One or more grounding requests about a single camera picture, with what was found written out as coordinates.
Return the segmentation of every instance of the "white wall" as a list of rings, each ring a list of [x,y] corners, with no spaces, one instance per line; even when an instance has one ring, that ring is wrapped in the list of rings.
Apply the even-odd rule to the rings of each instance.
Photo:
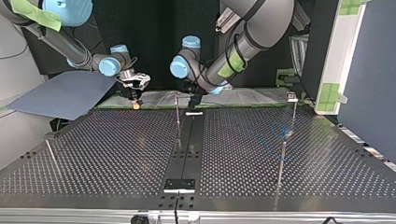
[[[49,118],[4,108],[16,98],[44,83],[26,41],[9,21],[0,16],[0,169],[37,146],[50,132]]]

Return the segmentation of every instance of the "black bracket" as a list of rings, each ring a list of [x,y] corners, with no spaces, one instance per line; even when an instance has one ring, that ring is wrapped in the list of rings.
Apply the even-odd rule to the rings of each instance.
[[[195,180],[194,179],[167,179],[164,193],[195,193]]]

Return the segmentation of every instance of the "green label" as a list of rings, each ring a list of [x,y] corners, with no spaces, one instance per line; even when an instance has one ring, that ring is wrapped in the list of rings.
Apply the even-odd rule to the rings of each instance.
[[[338,83],[323,83],[319,96],[318,111],[334,111],[338,103],[339,90],[340,84]]]
[[[233,67],[233,69],[236,70],[237,72],[242,72],[244,70],[244,62],[236,52],[234,52],[233,55],[231,56],[230,64]],[[231,69],[231,67],[226,62],[224,66],[219,70],[218,74],[221,77],[227,78],[233,75],[233,69]]]
[[[362,4],[361,0],[342,0],[338,14],[340,16],[358,15]]]
[[[55,13],[44,11],[27,0],[11,0],[9,2],[14,13],[21,14],[32,21],[53,30],[60,31],[62,27],[61,17]]]

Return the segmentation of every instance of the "white panel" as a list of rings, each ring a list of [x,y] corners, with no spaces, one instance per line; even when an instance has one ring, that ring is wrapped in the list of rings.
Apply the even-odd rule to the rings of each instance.
[[[0,169],[37,146],[50,132],[49,118],[5,110],[17,97],[44,83],[24,37],[0,16]]]
[[[347,76],[355,53],[365,9],[366,5],[362,5],[358,15],[338,15],[336,17],[332,30],[332,39],[329,45],[329,52],[319,85],[318,99],[321,95],[323,83],[339,83],[339,93],[344,94]],[[316,108],[316,112],[320,115],[338,115],[339,108],[340,104],[337,104],[333,112],[318,111],[318,108]]]
[[[0,119],[0,170],[43,141],[50,118],[12,112]]]
[[[26,41],[12,24],[0,16],[0,107],[44,82],[30,50],[10,59],[1,59],[23,51]]]

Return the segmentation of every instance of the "perforated metal table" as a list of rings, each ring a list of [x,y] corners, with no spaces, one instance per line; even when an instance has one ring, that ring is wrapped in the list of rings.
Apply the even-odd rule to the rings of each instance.
[[[291,107],[206,109],[179,129],[175,110],[92,111],[0,171],[0,207],[396,213],[396,174],[308,107],[277,188],[291,117]],[[167,179],[193,179],[195,193],[177,200]]]

